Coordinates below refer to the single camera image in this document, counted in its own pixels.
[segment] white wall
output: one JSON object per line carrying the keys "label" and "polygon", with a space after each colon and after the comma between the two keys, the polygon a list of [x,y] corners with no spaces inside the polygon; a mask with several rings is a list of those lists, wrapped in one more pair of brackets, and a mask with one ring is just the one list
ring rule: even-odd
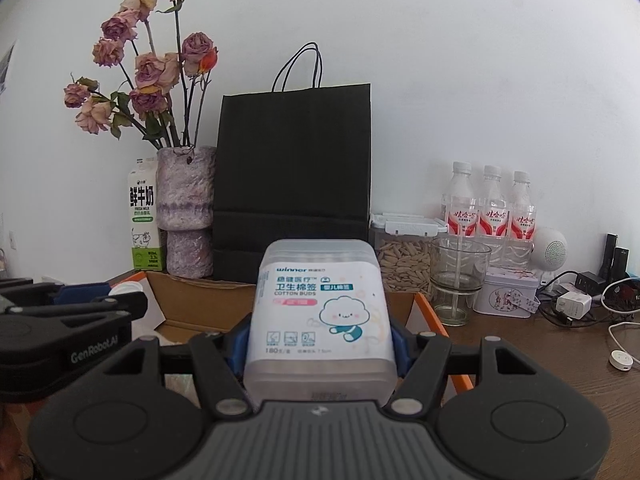
{"label": "white wall", "polygon": [[[130,267],[126,174],[152,150],[133,129],[120,142],[89,136],[62,104],[71,71],[120,83],[91,58],[120,1],[20,0],[0,27],[0,52],[18,39],[0,98],[14,274],[80,282]],[[639,270],[637,0],[187,0],[181,16],[184,34],[202,30],[220,48],[204,144],[216,142],[223,94],[267,91],[315,40],[326,85],[372,83],[375,211],[434,214],[452,160],[478,179],[483,164],[501,165],[505,181],[527,170],[539,223],[567,236],[566,268],[597,270],[614,232]],[[152,19],[159,49],[174,50],[171,17]],[[310,79],[311,57],[292,88]]]}

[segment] cartoon cloud character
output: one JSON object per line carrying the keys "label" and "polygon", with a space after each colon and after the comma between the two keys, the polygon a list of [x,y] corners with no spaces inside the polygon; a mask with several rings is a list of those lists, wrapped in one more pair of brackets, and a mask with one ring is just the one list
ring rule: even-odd
{"label": "cartoon cloud character", "polygon": [[360,325],[365,324],[370,317],[364,303],[349,296],[328,300],[320,311],[320,321],[331,327],[329,332],[341,333],[349,343],[362,336]]}

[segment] fresh milk carton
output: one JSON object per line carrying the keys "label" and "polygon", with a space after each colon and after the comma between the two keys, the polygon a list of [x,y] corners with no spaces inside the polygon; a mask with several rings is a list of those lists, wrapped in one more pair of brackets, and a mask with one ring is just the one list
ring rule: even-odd
{"label": "fresh milk carton", "polygon": [[164,254],[156,218],[156,169],[155,158],[139,158],[138,164],[129,173],[129,218],[133,254],[136,270],[162,270]]}
{"label": "fresh milk carton", "polygon": [[280,240],[260,265],[244,386],[252,401],[386,404],[396,386],[373,248],[361,240]]}

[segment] textured purple vase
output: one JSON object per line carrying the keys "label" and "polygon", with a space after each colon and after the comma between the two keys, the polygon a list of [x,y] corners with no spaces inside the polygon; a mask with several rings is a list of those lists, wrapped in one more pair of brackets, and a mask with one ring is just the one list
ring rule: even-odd
{"label": "textured purple vase", "polygon": [[166,270],[181,278],[204,278],[213,273],[211,229],[169,231],[166,237]]}
{"label": "textured purple vase", "polygon": [[216,149],[163,148],[158,151],[158,226],[195,231],[213,222]]}

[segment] white round device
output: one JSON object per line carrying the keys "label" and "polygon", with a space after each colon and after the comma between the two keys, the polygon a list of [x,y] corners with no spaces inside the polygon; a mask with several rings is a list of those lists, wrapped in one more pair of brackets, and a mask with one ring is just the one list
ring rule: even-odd
{"label": "white round device", "polygon": [[634,363],[633,358],[622,350],[614,350],[609,356],[609,362],[618,370],[628,372],[631,370],[631,365]]}
{"label": "white round device", "polygon": [[566,238],[560,231],[549,227],[539,227],[533,233],[531,266],[534,269],[558,270],[566,261]]}

